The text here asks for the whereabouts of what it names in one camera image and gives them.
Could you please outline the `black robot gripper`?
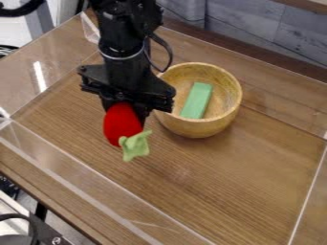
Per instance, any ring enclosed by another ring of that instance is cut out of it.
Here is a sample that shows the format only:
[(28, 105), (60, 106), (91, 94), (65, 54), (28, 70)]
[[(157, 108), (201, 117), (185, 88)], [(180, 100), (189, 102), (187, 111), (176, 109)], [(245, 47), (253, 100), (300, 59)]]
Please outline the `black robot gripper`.
[(172, 111), (176, 90), (153, 74), (145, 55), (125, 60), (104, 58), (103, 64), (81, 65), (76, 72), (81, 90), (100, 97), (104, 110), (116, 102), (128, 102), (140, 125), (151, 110)]

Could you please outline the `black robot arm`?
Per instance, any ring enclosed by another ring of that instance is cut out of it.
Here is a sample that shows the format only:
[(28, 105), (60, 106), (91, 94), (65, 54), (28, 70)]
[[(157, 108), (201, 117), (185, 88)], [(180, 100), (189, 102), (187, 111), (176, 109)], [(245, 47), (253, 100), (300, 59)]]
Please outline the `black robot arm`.
[(119, 102), (132, 106), (144, 122), (151, 112), (172, 111), (175, 88), (156, 73), (168, 70), (151, 58), (151, 44), (161, 45), (169, 56), (169, 44), (156, 35), (163, 25), (163, 8), (156, 0), (89, 0), (96, 14), (101, 64), (81, 65), (80, 89), (100, 97), (105, 110)]

